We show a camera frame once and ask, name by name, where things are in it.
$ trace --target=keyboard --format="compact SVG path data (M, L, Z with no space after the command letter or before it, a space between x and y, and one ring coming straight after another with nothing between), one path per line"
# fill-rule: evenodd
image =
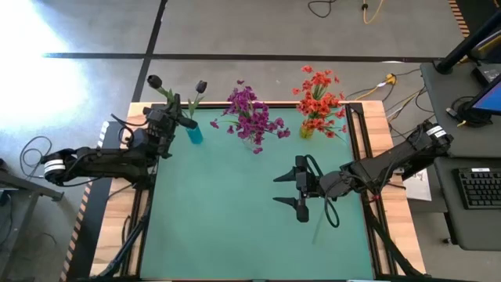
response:
M460 168L452 173L465 209L501 209L501 168Z

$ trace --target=floor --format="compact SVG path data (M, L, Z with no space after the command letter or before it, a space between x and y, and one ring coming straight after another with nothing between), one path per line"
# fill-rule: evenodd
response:
M374 87L388 73L443 57L463 38L447 0L385 2L370 25L362 22L361 1L339 0L325 19L312 15L307 2L170 0L157 23L163 0L0 3L0 117L8 121L0 124L0 156L20 175L20 151L34 136L48 136L52 150L95 146L111 113L124 118L131 101L162 101L144 85L147 74L158 74L183 100L200 79L209 82L207 101L225 99L236 79L245 79L260 99L295 100L290 90L304 79L300 68L310 64L334 70L341 80L334 91L349 94ZM373 11L378 1L368 3ZM327 6L313 9L323 13ZM201 60L200 54L223 60ZM284 60L285 55L295 55L294 60ZM386 108L422 87L419 71L398 77ZM383 99L389 88L367 99ZM419 102L431 108L426 95ZM411 103L392 124L406 132L430 115ZM83 187L65 192L59 203L38 202L12 278L58 279ZM430 274L482 281L501 276L501 253L440 245L448 236L443 218L413 217ZM43 233L54 236L56 244Z

